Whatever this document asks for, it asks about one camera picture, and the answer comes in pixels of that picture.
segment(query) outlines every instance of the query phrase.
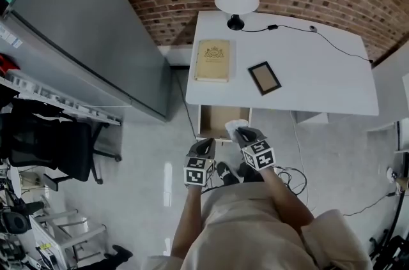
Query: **metal shelf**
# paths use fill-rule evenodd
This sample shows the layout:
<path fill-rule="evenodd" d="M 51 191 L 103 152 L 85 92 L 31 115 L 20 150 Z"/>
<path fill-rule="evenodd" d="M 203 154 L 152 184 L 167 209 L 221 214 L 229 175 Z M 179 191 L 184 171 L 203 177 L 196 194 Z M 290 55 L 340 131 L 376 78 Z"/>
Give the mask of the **metal shelf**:
<path fill-rule="evenodd" d="M 19 92 L 19 98 L 24 98 L 26 100 L 36 100 L 41 101 L 49 105 L 63 109 L 69 114 L 73 114 L 79 117 L 90 118 L 95 121 L 100 121 L 103 123 L 114 124 L 121 126 L 121 120 L 105 114 L 99 110 L 93 108 L 83 107 L 80 103 L 75 102 L 69 98 L 62 98 L 56 94 L 50 92 L 49 89 L 44 89 L 39 84 L 34 84 L 28 80 L 19 78 L 15 74 L 10 75 L 13 82 L 0 77 L 0 84 Z"/>

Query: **black shoe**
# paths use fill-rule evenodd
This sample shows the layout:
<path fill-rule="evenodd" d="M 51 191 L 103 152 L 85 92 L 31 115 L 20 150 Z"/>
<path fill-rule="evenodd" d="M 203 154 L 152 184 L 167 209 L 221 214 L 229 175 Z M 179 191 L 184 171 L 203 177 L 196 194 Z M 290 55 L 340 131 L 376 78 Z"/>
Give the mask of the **black shoe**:
<path fill-rule="evenodd" d="M 118 253 L 115 256 L 116 257 L 118 256 L 124 262 L 126 262 L 129 258 L 134 256 L 134 254 L 132 254 L 131 251 L 128 251 L 119 245 L 113 245 L 112 248 L 116 250 L 116 253 Z"/>
<path fill-rule="evenodd" d="M 248 177 L 252 176 L 255 173 L 255 170 L 250 167 L 248 164 L 245 162 L 241 162 L 238 170 L 237 170 L 237 176 L 238 177 Z"/>
<path fill-rule="evenodd" d="M 231 173 L 229 166 L 224 162 L 218 162 L 216 170 L 220 179 L 223 180 L 224 186 L 239 183 L 239 180 Z"/>

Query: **white wall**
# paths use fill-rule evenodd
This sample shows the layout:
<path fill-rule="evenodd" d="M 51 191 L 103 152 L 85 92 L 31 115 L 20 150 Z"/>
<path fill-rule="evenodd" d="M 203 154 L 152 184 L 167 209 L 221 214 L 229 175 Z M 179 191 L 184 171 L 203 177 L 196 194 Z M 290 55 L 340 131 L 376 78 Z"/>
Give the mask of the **white wall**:
<path fill-rule="evenodd" d="M 373 77 L 379 116 L 371 121 L 371 127 L 381 128 L 409 117 L 409 96 L 406 94 L 406 89 L 409 89 L 409 41 L 375 67 Z"/>
<path fill-rule="evenodd" d="M 166 45 L 158 47 L 171 66 L 190 66 L 192 45 Z"/>

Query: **black lamp base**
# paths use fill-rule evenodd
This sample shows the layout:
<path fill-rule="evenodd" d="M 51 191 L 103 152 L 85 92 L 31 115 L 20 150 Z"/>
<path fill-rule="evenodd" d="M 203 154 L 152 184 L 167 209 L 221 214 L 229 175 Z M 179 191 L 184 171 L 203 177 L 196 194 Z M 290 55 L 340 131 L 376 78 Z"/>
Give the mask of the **black lamp base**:
<path fill-rule="evenodd" d="M 244 27 L 244 21 L 238 15 L 233 15 L 228 21 L 228 28 L 234 31 L 240 31 Z"/>

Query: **black frame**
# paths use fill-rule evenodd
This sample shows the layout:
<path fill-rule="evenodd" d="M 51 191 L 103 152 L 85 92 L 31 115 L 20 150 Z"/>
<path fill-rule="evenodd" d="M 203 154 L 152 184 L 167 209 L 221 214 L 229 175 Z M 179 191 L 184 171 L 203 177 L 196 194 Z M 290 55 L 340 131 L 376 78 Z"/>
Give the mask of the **black frame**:
<path fill-rule="evenodd" d="M 267 67 L 268 71 L 271 73 L 272 77 L 273 77 L 274 80 L 277 82 L 277 85 L 276 85 L 276 86 L 274 86 L 274 87 L 272 87 L 272 88 L 270 88 L 270 89 L 267 89 L 266 91 L 264 91 L 263 88 L 261 88 L 261 85 L 260 85 L 260 83 L 258 82 L 258 79 L 257 79 L 257 77 L 255 76 L 255 74 L 254 74 L 254 72 L 253 72 L 256 68 L 260 68 L 260 67 L 262 67 L 262 66 L 266 66 L 266 67 Z M 250 68 L 248 68 L 247 70 L 249 71 L 251 78 L 253 78 L 254 83 L 256 83 L 257 88 L 258 88 L 258 90 L 260 91 L 260 94 L 261 94 L 261 95 L 266 95 L 267 93 L 272 92 L 272 91 L 275 91 L 276 89 L 279 89 L 279 88 L 281 87 L 281 83 L 279 82 L 277 76 L 275 76 L 275 73 L 274 73 L 273 69 L 271 69 L 271 67 L 270 67 L 270 65 L 268 64 L 267 61 L 265 61 L 265 62 L 263 62 L 263 63 L 259 63 L 259 64 L 257 64 L 256 66 L 250 67 Z"/>

